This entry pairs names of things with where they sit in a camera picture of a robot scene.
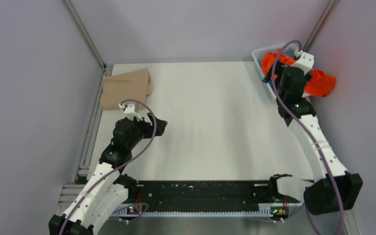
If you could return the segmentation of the orange t shirt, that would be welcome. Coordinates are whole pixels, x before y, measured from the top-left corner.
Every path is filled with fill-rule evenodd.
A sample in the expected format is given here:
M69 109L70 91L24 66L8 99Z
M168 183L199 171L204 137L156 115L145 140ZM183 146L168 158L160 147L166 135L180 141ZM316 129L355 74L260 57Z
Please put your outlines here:
M267 52L264 54L261 61L261 69L265 75L264 82L268 83L272 88L271 79L266 79L269 70L272 68L276 52ZM337 78L335 76L327 75L322 70L312 69L308 73L310 80L305 86L304 96L326 97L335 88Z

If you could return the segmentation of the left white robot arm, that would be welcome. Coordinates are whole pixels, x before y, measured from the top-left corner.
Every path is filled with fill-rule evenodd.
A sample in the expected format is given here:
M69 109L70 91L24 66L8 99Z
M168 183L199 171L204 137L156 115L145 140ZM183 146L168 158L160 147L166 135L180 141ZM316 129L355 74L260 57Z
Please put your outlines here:
M135 200L136 180L122 172L133 159L134 147L143 139L161 136L168 124L151 113L147 116L149 121L125 117L115 123L91 178L72 204L50 219L51 235L96 235L120 204Z

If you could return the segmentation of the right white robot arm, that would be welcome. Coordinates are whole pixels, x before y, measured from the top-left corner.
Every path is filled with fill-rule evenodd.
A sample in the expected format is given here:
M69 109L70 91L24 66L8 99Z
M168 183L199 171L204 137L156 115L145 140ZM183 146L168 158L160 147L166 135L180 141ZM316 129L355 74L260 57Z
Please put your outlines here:
M274 202L286 196L303 202L313 215L338 212L340 208L351 210L363 181L358 173L348 171L326 140L316 111L303 97L308 80L302 69L281 63L271 67L264 78L264 82L276 87L278 112L297 138L313 174L311 182L276 174L270 178L267 194Z

